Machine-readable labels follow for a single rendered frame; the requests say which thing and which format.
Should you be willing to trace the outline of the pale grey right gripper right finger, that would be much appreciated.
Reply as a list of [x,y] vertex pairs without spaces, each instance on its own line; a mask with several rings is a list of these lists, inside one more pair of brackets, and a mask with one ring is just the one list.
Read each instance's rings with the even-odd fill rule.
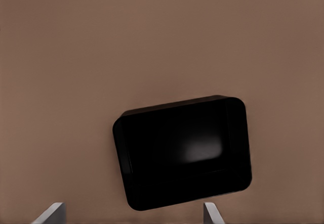
[[217,206],[212,202],[204,203],[203,224],[225,224]]

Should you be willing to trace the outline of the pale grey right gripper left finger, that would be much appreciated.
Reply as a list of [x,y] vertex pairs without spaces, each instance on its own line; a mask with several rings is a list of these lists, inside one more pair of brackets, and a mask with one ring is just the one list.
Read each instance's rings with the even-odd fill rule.
[[63,202],[53,203],[31,224],[66,224],[66,204]]

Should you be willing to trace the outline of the black storage box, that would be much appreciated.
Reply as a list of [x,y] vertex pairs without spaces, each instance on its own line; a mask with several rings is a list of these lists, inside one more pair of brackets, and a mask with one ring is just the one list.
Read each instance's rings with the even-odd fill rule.
[[137,211],[243,191],[252,182],[244,102],[210,96],[124,112],[113,138]]

